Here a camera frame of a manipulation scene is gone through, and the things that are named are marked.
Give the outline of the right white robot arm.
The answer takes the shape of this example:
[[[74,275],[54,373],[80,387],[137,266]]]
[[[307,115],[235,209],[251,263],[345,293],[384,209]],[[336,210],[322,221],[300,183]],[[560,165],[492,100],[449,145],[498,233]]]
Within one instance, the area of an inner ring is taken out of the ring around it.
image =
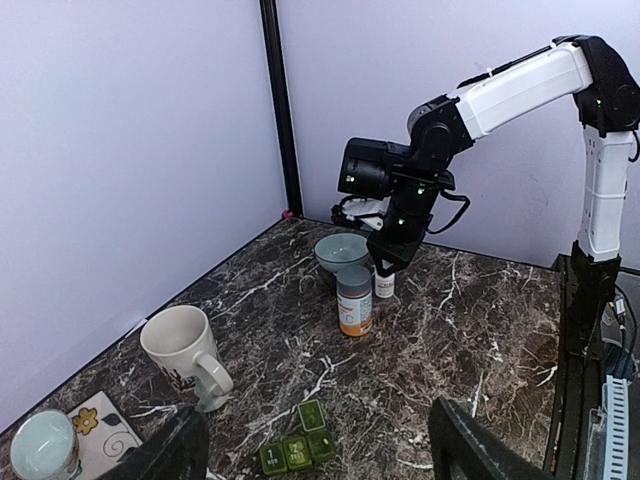
[[[461,82],[408,117],[407,143],[354,137],[345,146],[332,208],[337,224],[369,230],[378,272],[405,269],[420,242],[437,235],[433,210],[446,199],[468,208],[456,190],[452,161],[473,147],[517,171],[552,153],[538,134],[515,125],[554,101],[572,102],[583,149],[582,213],[574,253],[587,264],[620,261],[628,168],[639,158],[639,85],[621,54],[594,35],[560,36],[544,47]]]

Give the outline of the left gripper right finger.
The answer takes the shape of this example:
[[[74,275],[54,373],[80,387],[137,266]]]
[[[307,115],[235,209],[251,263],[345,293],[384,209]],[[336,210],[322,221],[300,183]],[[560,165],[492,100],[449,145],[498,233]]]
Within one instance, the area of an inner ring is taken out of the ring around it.
[[[435,479],[549,479],[457,403],[438,397],[428,418]]]

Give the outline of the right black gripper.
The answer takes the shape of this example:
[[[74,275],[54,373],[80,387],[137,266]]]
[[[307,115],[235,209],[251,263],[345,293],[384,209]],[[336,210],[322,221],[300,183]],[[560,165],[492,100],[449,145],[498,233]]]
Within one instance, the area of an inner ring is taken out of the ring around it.
[[[391,276],[406,269],[422,241],[397,243],[386,239],[380,232],[371,232],[367,238],[367,249],[373,258],[378,276]]]

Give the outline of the orange pill bottle grey cap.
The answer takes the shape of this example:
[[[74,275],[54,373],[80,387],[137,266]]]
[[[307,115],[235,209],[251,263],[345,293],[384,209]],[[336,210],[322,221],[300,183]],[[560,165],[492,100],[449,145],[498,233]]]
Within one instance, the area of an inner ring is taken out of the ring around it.
[[[336,294],[341,331],[351,337],[366,335],[372,327],[371,273],[359,265],[336,274]]]

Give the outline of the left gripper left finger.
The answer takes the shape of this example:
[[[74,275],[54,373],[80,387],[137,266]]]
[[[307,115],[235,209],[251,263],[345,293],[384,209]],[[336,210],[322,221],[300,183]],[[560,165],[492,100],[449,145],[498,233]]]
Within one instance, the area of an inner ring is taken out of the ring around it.
[[[205,415],[194,407],[182,407],[100,479],[205,479],[208,453]]]

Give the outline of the small white pill bottle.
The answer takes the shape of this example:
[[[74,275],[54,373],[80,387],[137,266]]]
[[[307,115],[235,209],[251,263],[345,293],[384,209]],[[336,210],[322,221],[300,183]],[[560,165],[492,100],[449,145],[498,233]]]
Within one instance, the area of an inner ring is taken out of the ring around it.
[[[394,296],[395,275],[382,276],[378,272],[374,274],[375,294],[378,298],[388,299]]]

